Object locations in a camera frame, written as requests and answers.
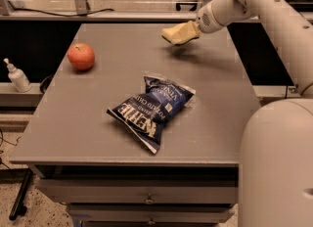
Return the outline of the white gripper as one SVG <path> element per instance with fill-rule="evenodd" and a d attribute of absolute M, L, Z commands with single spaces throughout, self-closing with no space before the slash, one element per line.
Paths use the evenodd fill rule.
<path fill-rule="evenodd" d="M 201 7 L 197 13 L 196 22 L 179 23 L 169 29 L 179 31 L 186 39 L 186 42 L 197 39 L 202 33 L 213 33 L 223 28 L 223 25 L 214 17 L 212 3 L 209 2 Z"/>

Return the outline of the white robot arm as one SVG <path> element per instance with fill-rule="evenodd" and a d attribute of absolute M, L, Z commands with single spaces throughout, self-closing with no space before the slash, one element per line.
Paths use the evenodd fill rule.
<path fill-rule="evenodd" d="M 239 227 L 313 227 L 313 26 L 286 0 L 211 0 L 162 31 L 182 45 L 229 27 L 259 94 L 239 157 Z"/>

